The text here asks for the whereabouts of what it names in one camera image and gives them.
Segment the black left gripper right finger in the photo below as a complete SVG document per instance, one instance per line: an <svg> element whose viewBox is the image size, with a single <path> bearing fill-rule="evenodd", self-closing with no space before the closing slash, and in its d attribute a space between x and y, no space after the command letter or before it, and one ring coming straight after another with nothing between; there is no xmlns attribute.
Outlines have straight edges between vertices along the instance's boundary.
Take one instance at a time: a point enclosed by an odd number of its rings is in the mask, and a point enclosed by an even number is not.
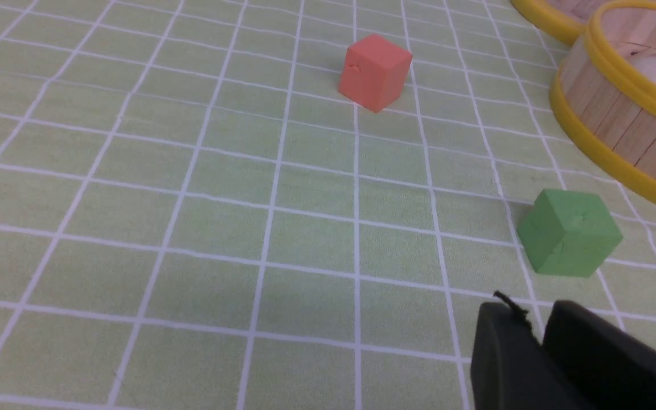
<svg viewBox="0 0 656 410"><path fill-rule="evenodd" d="M570 300L554 303L543 348L597 409L656 409L656 350Z"/></svg>

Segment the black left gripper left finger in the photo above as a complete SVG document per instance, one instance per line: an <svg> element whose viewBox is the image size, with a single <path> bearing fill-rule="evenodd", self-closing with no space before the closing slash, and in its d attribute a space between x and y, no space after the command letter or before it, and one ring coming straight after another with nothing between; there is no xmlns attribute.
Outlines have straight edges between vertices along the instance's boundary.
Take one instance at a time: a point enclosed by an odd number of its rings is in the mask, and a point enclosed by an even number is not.
<svg viewBox="0 0 656 410"><path fill-rule="evenodd" d="M535 338L527 310L496 290L479 307L470 379L476 409L589 409Z"/></svg>

